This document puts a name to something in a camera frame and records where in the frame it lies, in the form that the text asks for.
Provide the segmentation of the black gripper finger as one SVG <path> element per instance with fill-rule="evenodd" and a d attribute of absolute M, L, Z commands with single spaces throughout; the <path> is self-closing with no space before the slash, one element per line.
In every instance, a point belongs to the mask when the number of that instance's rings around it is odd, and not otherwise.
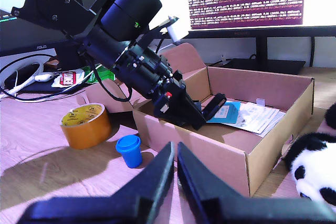
<path fill-rule="evenodd" d="M 242 223 L 234 209 L 242 199 L 214 175 L 182 142 L 177 147 L 177 174 L 196 223 Z"/>
<path fill-rule="evenodd" d="M 184 90 L 170 90 L 154 101 L 154 116 L 176 125 L 190 124 L 199 130 L 206 120 L 203 115 L 187 116 L 184 114 Z"/>
<path fill-rule="evenodd" d="M 169 223 L 174 155 L 174 144 L 169 142 L 145 169 L 111 196 L 112 223 Z"/>
<path fill-rule="evenodd" d="M 184 114 L 187 116 L 202 115 L 201 104 L 190 97 L 186 88 L 184 88 Z"/>

